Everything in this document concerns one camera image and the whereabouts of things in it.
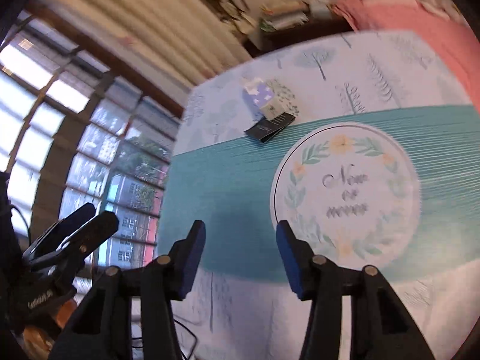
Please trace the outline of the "person's left hand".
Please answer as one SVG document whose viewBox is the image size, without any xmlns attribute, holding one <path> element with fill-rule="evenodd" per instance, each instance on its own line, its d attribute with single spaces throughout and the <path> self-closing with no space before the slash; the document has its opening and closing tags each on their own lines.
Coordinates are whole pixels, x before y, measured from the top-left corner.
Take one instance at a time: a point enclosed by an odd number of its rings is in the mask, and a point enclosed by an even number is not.
<svg viewBox="0 0 480 360">
<path fill-rule="evenodd" d="M 29 359 L 48 359 L 56 339 L 76 310 L 74 299 L 66 301 L 45 320 L 29 325 L 23 332 L 23 349 Z"/>
</svg>

